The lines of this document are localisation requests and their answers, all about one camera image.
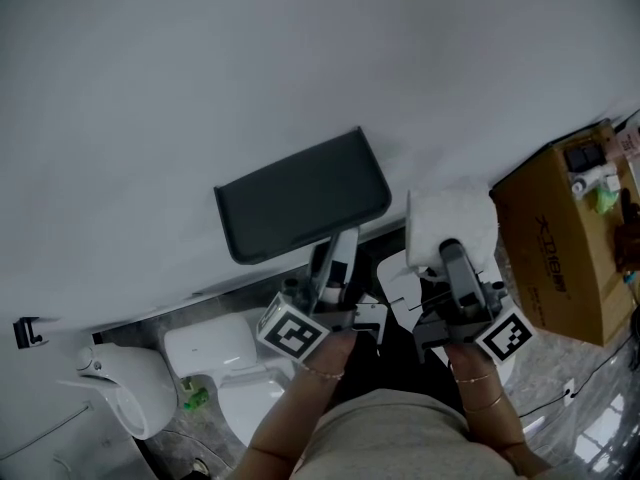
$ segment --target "bracelet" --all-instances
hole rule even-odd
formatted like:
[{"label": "bracelet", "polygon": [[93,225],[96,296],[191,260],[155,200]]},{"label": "bracelet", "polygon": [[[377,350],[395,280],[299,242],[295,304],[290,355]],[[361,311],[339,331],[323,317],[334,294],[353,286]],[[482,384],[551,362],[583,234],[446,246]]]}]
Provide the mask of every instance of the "bracelet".
[{"label": "bracelet", "polygon": [[488,409],[491,409],[492,407],[495,407],[496,405],[498,405],[498,402],[500,402],[500,400],[502,400],[503,397],[504,397],[504,393],[500,393],[500,396],[498,397],[498,399],[495,402],[493,402],[491,405],[488,405],[487,407],[483,407],[482,409],[476,409],[475,411],[471,411],[467,409],[464,405],[462,406],[462,408],[464,409],[464,412],[466,412],[467,414],[477,414],[479,412],[484,412]]},{"label": "bracelet", "polygon": [[312,375],[316,375],[317,377],[321,377],[323,379],[340,380],[342,377],[344,377],[344,372],[338,373],[338,374],[319,372],[318,370],[315,370],[313,368],[309,368],[304,363],[300,363],[300,367],[303,370],[311,373]]},{"label": "bracelet", "polygon": [[483,375],[482,377],[476,377],[475,379],[467,379],[467,380],[458,380],[455,379],[457,384],[473,384],[474,382],[478,382],[479,380],[484,380],[484,379],[488,379],[489,377],[491,377],[497,370],[494,368],[493,370],[491,370],[489,373],[487,373],[486,375]]}]

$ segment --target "brown cardboard box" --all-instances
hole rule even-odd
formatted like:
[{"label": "brown cardboard box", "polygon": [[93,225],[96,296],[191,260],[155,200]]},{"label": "brown cardboard box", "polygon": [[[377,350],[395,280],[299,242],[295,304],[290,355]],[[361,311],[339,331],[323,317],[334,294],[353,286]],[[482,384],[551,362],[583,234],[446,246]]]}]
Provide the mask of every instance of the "brown cardboard box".
[{"label": "brown cardboard box", "polygon": [[[595,191],[574,200],[564,152],[613,139],[605,122],[548,144],[492,192],[524,313],[536,327],[596,345],[605,345],[634,309],[614,259],[622,211],[618,202],[597,214]],[[638,202],[624,158],[617,169],[622,187]]]}]

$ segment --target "marble floor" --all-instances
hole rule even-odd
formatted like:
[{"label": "marble floor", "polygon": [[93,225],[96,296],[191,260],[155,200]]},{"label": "marble floor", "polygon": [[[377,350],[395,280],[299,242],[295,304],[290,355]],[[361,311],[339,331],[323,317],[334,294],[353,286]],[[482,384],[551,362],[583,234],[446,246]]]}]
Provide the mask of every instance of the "marble floor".
[{"label": "marble floor", "polygon": [[[163,336],[168,330],[229,312],[266,307],[282,279],[302,275],[302,269],[298,269],[276,276],[172,313],[103,332],[102,339],[159,350],[165,355]],[[628,337],[629,332],[624,330],[602,349],[540,332],[536,342],[516,358],[505,389],[521,415],[560,397],[570,379],[574,379],[577,388],[588,380],[568,406],[564,399],[558,400],[522,418],[531,448],[550,463],[582,461],[589,478],[594,479],[634,478],[633,464],[640,463],[635,457],[640,449],[640,373],[632,373],[628,367],[635,354],[635,343],[627,341]],[[238,463],[244,447],[220,412],[213,381],[203,376],[195,378],[199,386],[209,390],[212,399],[193,412],[181,408],[189,394],[181,389],[179,379],[174,381],[180,408],[165,431],[144,444],[167,478],[179,479],[189,473],[196,457],[209,466],[215,477],[223,478]]]}]

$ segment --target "white appliance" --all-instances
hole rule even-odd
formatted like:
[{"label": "white appliance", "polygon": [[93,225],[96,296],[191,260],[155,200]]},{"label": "white appliance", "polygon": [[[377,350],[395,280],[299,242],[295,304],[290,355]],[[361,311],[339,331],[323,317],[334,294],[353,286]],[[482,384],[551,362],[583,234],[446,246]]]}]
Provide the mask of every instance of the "white appliance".
[{"label": "white appliance", "polygon": [[180,378],[210,376],[229,427],[248,446],[256,428],[295,374],[293,363],[255,339],[266,308],[224,315],[173,329],[164,337]]},{"label": "white appliance", "polygon": [[148,439],[173,418],[178,405],[171,373],[155,350],[113,343],[85,347],[76,358],[77,380],[68,386],[96,389],[136,439]]}]

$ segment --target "black and white marker cube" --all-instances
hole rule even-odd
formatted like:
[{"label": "black and white marker cube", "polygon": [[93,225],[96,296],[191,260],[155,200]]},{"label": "black and white marker cube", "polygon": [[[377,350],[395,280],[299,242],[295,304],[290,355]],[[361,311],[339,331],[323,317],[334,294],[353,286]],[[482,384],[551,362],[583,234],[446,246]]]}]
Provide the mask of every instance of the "black and white marker cube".
[{"label": "black and white marker cube", "polygon": [[329,334],[329,329],[309,318],[281,293],[258,322],[260,343],[298,363],[304,361]]},{"label": "black and white marker cube", "polygon": [[536,330],[522,311],[513,304],[503,310],[494,324],[478,338],[478,344],[497,364],[504,363],[533,341]]}]

